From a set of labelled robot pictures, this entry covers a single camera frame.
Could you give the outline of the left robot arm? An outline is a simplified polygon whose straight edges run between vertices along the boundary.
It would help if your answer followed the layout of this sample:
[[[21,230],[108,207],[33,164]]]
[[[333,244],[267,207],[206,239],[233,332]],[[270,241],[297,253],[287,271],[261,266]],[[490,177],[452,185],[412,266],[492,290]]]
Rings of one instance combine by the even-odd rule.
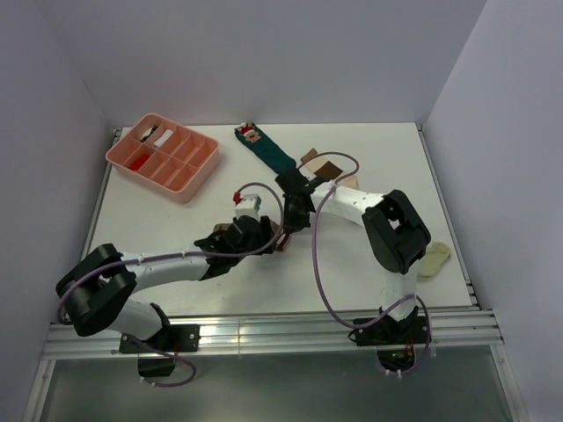
[[[126,256],[113,244],[102,244],[56,284],[59,317],[83,338],[110,330],[151,351],[170,349],[179,339],[169,317],[153,302],[132,300],[132,294],[176,281],[221,277],[247,256],[273,253],[277,228],[266,216],[244,215],[183,251],[153,257]]]

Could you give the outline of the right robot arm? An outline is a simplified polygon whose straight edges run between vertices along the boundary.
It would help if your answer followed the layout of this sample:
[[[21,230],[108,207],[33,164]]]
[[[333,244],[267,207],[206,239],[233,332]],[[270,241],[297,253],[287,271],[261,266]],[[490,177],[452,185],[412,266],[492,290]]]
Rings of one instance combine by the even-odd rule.
[[[414,316],[418,270],[431,241],[430,232],[405,193],[366,193],[334,181],[306,178],[298,169],[278,175],[276,184],[284,196],[283,228],[294,234],[311,229],[313,273],[321,299],[335,320],[320,279],[318,268],[318,223],[325,213],[362,226],[377,263],[384,269],[385,287],[381,332],[392,343],[402,341],[411,331],[408,318]]]

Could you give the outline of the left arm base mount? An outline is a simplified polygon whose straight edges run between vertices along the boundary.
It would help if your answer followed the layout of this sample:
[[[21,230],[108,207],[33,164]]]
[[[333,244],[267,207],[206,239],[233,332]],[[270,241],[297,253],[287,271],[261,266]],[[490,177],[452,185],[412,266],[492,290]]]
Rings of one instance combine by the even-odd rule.
[[[176,360],[169,354],[195,353],[199,348],[199,340],[198,324],[173,324],[145,340],[122,334],[119,353],[137,356],[137,372],[140,376],[165,378],[176,368]]]

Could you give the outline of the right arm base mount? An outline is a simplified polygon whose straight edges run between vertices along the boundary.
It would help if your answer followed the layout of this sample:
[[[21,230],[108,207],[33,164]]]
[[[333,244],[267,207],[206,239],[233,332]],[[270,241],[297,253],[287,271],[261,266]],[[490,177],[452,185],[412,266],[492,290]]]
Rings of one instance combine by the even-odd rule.
[[[418,315],[417,307],[400,322],[385,316],[368,328],[351,330],[348,339],[359,347],[375,346],[381,367],[395,375],[403,375],[427,358],[432,341],[427,319]]]

